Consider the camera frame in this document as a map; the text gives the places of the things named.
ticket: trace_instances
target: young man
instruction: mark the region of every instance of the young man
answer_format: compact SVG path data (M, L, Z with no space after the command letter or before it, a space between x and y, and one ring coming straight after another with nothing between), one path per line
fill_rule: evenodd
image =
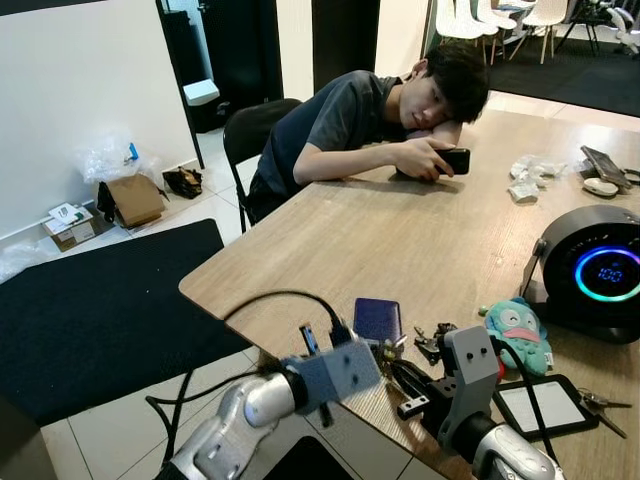
M336 78L271 130L247 198L249 218L260 221L311 182L384 165L425 180L439 178L436 165L453 176L434 149L456 145L488 92L480 54L456 43L431 50L404 83L365 71ZM360 149L389 139L400 141Z

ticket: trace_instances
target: white wall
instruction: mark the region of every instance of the white wall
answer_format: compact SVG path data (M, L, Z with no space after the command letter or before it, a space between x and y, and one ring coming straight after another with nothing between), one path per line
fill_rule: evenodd
M375 73L403 75L420 59L429 0L381 0Z
M280 63L285 98L313 96L311 0L277 0Z
M170 10L185 10L189 15L189 23L195 27L196 44L200 49L200 58L204 67L205 75L213 80L213 72L211 71L211 60L209 59L209 48L207 47L207 37L204 34L204 26L202 25L202 15L198 10L198 0L164 0Z
M196 157L154 0L0 17L0 65L0 238L90 198L73 152L100 132Z

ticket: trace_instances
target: hand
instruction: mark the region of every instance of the hand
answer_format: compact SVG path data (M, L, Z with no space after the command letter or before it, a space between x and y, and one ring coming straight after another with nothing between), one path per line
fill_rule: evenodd
M436 169L438 166L449 177L453 177L451 165L442 160L434 149L449 150L455 145L429 137L415 138L393 145L396 147L394 163L402 173L414 178L435 181L440 178L440 172Z

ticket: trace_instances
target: tissue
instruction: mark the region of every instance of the tissue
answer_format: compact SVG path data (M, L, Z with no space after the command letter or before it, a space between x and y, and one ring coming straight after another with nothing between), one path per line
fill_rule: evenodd
M511 166L513 182L508 191L516 203L535 202L540 189L549 183L548 178L557 177L566 166L566 163L549 162L545 157L525 155Z

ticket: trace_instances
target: teal stuffed toy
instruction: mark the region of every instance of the teal stuffed toy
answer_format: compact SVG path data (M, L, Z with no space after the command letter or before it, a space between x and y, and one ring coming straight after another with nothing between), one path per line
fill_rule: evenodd
M489 335L514 348L528 372L540 376L547 372L547 358L551 358L547 330L524 298L496 303L487 311L485 325ZM506 350L501 352L500 360L507 368L517 368Z

